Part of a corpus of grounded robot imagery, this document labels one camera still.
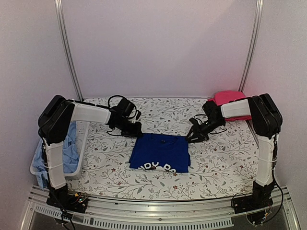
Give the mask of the light blue shirt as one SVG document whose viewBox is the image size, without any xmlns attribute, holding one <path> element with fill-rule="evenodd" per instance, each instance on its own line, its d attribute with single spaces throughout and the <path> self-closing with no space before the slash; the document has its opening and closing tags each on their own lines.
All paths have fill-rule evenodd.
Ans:
<svg viewBox="0 0 307 230">
<path fill-rule="evenodd" d="M 80 155 L 76 149 L 76 130 L 77 124 L 76 121 L 73 121 L 70 123 L 62 149 L 63 172 L 65 177 L 76 175 L 78 172 Z M 43 190 L 47 188 L 47 182 L 45 181 L 47 179 L 47 171 L 44 167 L 42 144 L 43 141 L 40 140 L 34 152 L 30 173 L 36 177 L 38 186 Z"/>
</svg>

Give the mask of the blue printed t-shirt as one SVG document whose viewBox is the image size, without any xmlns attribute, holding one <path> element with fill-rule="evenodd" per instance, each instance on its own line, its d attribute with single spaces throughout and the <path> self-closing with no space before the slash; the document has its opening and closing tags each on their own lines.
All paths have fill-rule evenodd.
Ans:
<svg viewBox="0 0 307 230">
<path fill-rule="evenodd" d="M 132 169 L 188 173 L 189 144 L 182 136 L 143 134 L 135 142 L 129 164 Z"/>
</svg>

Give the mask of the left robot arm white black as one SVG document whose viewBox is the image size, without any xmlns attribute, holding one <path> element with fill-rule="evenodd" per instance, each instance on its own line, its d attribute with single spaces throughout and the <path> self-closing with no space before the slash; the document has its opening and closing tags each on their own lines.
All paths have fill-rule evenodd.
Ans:
<svg viewBox="0 0 307 230">
<path fill-rule="evenodd" d="M 38 119 L 38 134 L 43 141 L 43 154 L 47 166 L 48 188 L 50 197 L 61 208 L 71 204 L 68 186 L 63 172 L 62 149 L 64 140 L 73 121 L 96 122 L 117 128 L 121 136 L 139 138 L 142 136 L 142 124 L 138 119 L 141 115 L 137 110 L 131 116 L 135 104 L 126 98 L 113 107 L 66 99 L 56 95 Z"/>
</svg>

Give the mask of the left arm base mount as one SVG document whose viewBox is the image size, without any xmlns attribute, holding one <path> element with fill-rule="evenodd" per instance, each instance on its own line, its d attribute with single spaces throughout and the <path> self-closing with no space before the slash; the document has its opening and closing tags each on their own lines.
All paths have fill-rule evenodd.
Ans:
<svg viewBox="0 0 307 230">
<path fill-rule="evenodd" d="M 49 192 L 47 204 L 66 211 L 84 214 L 88 205 L 88 197 L 86 195 L 82 195 L 81 193 L 72 195 L 62 190 L 56 190 Z"/>
</svg>

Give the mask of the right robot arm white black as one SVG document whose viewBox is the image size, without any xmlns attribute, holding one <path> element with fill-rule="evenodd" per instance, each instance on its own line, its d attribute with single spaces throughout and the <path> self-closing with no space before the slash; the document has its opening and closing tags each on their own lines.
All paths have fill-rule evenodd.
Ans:
<svg viewBox="0 0 307 230">
<path fill-rule="evenodd" d="M 253 182 L 252 195 L 242 199 L 235 198 L 234 205 L 249 205 L 252 209 L 271 205 L 271 192 L 276 185 L 273 170 L 277 161 L 277 142 L 283 123 L 282 115 L 271 96 L 265 93 L 223 105 L 207 101 L 202 108 L 207 121 L 199 124 L 195 118 L 190 118 L 192 127 L 186 135 L 189 143 L 207 141 L 208 134 L 219 126 L 224 126 L 228 118 L 251 116 L 259 143 L 259 166 Z"/>
</svg>

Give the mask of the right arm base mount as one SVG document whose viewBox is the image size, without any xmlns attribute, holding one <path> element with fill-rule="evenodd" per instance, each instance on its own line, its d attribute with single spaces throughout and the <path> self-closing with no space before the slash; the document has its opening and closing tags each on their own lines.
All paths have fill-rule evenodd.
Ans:
<svg viewBox="0 0 307 230">
<path fill-rule="evenodd" d="M 231 207 L 236 214 L 271 207 L 272 205 L 273 200 L 271 197 L 264 198 L 263 200 L 256 200 L 253 198 L 253 195 L 237 193 L 231 199 Z"/>
</svg>

